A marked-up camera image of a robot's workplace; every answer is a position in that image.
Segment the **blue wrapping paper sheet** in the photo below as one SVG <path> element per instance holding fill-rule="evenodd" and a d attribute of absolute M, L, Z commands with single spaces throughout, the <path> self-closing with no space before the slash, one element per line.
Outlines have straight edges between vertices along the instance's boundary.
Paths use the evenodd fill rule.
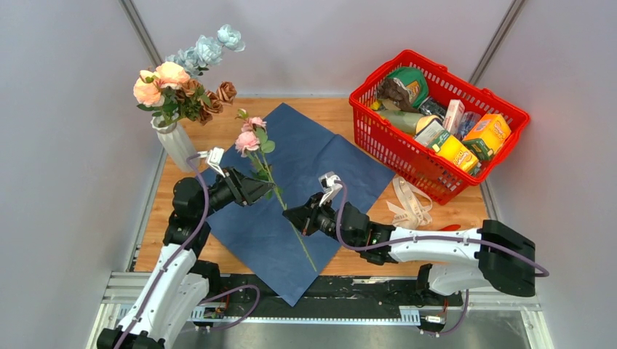
<path fill-rule="evenodd" d="M 323 271 L 340 244 L 322 232 L 298 238 L 282 215 L 322 191 L 319 177 L 336 173 L 347 199 L 367 212 L 390 185 L 394 173 L 340 135 L 282 103 L 265 118 L 275 149 L 267 155 L 281 196 L 237 204 L 210 215 L 211 233 L 288 305 L 294 306 Z"/>

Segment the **blue pink flower stem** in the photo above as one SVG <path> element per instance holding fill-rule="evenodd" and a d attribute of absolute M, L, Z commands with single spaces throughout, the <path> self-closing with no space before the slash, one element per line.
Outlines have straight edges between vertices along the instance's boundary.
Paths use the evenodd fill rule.
<path fill-rule="evenodd" d="M 236 95 L 236 87 L 230 81 L 221 82 L 215 91 L 211 91 L 196 79 L 189 79 L 175 93 L 177 114 L 181 119 L 205 125 L 213 120 L 214 115 L 222 113 L 225 106 L 232 105 Z"/>

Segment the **cream ribbon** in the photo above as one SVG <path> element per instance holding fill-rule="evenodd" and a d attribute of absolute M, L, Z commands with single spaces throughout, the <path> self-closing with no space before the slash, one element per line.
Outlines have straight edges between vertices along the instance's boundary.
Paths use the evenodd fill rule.
<path fill-rule="evenodd" d="M 394 177 L 392 182 L 399 205 L 387 201 L 387 207 L 394 214 L 391 224 L 396 227 L 417 229 L 433 222 L 430 211 L 432 199 L 403 177 Z"/>

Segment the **pink rose flower stem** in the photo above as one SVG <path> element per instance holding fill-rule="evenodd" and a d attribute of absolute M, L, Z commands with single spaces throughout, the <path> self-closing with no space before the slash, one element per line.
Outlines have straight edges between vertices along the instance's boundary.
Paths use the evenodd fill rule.
<path fill-rule="evenodd" d="M 137 108 L 151 112 L 154 118 L 162 118 L 158 127 L 166 127 L 177 121 L 180 102 L 176 91 L 190 80 L 186 70 L 177 63 L 165 62 L 154 71 L 140 70 L 133 87 Z"/>

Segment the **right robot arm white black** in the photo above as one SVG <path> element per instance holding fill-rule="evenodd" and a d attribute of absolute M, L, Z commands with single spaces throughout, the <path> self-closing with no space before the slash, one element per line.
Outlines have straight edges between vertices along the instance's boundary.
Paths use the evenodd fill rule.
<path fill-rule="evenodd" d="M 423 262 L 415 284 L 422 303 L 488 286 L 515 297 L 536 294 L 536 246 L 502 222 L 484 220 L 479 228 L 450 232 L 411 230 L 373 222 L 350 202 L 334 210 L 322 197 L 316 193 L 283 215 L 303 235 L 320 231 L 372 264 Z"/>

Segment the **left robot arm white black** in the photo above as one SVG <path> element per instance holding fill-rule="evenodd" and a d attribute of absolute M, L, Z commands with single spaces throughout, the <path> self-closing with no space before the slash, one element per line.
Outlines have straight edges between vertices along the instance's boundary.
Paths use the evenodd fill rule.
<path fill-rule="evenodd" d="M 171 348 L 194 308 L 223 290 L 218 264 L 199 259 L 211 231 L 206 219 L 229 204 L 254 204 L 273 189 L 232 167 L 211 185 L 201 175 L 176 182 L 156 267 L 119 324 L 98 335 L 97 348 Z"/>

